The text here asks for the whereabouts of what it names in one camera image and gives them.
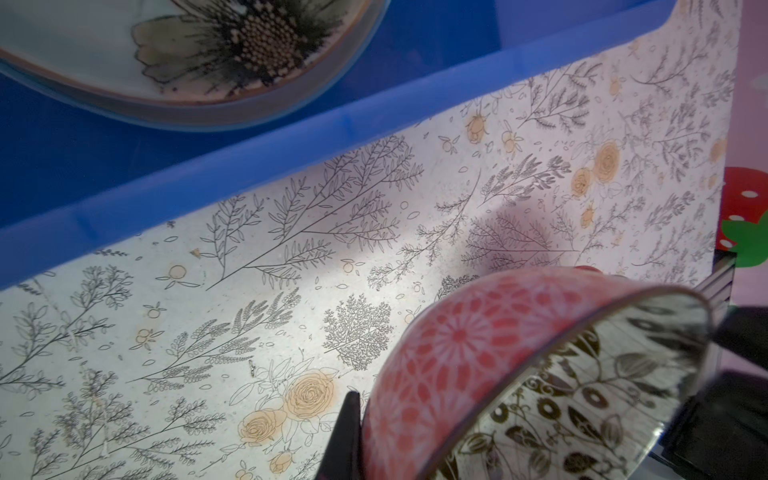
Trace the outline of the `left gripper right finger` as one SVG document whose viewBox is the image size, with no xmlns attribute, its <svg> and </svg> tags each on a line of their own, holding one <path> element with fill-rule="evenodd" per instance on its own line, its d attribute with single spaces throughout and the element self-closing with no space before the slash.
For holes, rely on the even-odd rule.
<svg viewBox="0 0 768 480">
<path fill-rule="evenodd" d="M 734 308 L 712 340 L 766 368 L 767 309 Z M 684 479 L 765 479 L 767 379 L 722 371 L 686 401 L 661 447 L 661 457 Z"/>
</svg>

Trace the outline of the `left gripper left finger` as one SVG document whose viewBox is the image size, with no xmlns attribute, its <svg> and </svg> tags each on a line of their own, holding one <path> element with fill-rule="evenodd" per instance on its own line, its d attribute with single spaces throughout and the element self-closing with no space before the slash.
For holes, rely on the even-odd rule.
<svg viewBox="0 0 768 480">
<path fill-rule="evenodd" d="M 316 473 L 316 480 L 361 480 L 361 399 L 349 391 Z"/>
</svg>

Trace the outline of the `green flower plate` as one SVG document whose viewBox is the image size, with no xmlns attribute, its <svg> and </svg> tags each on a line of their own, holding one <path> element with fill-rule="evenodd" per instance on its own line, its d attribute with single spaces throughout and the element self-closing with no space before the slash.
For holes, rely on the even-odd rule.
<svg viewBox="0 0 768 480">
<path fill-rule="evenodd" d="M 1 71 L 132 124 L 240 129 L 326 92 L 387 10 L 385 1 L 5 1 Z"/>
</svg>

